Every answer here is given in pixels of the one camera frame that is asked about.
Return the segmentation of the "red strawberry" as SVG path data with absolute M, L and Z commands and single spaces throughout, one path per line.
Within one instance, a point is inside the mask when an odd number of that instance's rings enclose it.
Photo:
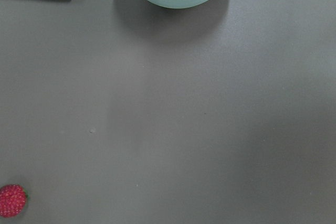
M 26 190 L 21 185 L 1 187 L 1 217 L 11 218 L 21 213 L 28 200 Z

